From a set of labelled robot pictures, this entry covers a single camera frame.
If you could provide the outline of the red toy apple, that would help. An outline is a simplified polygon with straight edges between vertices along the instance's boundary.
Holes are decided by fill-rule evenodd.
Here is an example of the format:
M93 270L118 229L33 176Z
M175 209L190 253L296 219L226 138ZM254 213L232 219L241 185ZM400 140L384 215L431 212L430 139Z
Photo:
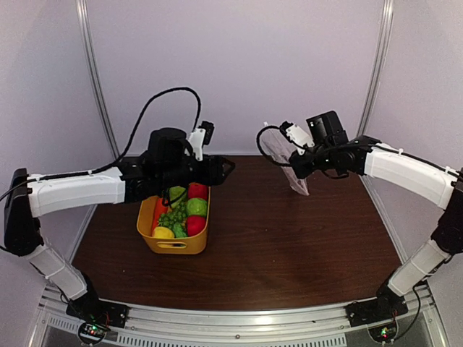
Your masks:
M189 199L203 199L208 200L209 188L203 184L191 183L188 188Z

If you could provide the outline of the green toy cabbage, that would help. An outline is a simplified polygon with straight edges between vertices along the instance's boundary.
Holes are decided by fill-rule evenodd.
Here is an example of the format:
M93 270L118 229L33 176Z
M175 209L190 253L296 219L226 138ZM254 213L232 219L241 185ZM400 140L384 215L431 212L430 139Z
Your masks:
M189 216L206 217L208 214L208 202L202 198L189 199L186 203L186 211Z

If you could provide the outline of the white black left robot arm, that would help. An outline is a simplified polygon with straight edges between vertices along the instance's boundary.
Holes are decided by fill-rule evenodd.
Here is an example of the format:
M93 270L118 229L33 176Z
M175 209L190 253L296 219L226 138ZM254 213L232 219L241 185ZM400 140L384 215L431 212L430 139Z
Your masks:
M168 193L172 187L221 185L235 164L224 156L203 152L209 137L204 128L191 134L163 128L151 133L140 156L120 158L105 168L52 174L16 169L8 191L1 196L4 250L24 257L87 320L99 320L104 306L91 281L42 234L42 218L98 205L141 202L153 196L173 202Z

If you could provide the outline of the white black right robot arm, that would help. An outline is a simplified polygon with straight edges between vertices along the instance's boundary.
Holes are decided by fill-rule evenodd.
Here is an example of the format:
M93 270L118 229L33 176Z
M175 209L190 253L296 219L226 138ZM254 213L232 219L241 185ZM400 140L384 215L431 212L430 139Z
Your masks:
M375 193L390 188L384 213L397 236L404 236L407 259L378 289L370 311L386 319L401 298L438 268L462 253L462 172L392 147L366 135L348 138L338 115L329 111L307 119L307 128L283 123L281 133L296 150L289 164L299 179L333 171L334 179L350 174L375 184ZM418 240L405 236L410 231Z

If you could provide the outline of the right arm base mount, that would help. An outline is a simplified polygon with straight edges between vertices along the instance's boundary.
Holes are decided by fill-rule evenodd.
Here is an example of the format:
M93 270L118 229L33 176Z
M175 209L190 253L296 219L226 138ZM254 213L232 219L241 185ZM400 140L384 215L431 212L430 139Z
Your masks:
M381 295L367 301L354 301L345 306L351 327L370 325L408 313L404 297Z

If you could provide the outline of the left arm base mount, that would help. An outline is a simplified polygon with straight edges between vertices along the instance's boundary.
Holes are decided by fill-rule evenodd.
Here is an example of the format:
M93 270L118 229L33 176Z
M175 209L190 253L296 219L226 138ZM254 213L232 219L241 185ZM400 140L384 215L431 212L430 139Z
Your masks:
M89 296L70 300L66 308L67 315L101 327L124 328L128 313L129 307L125 304L117 304Z

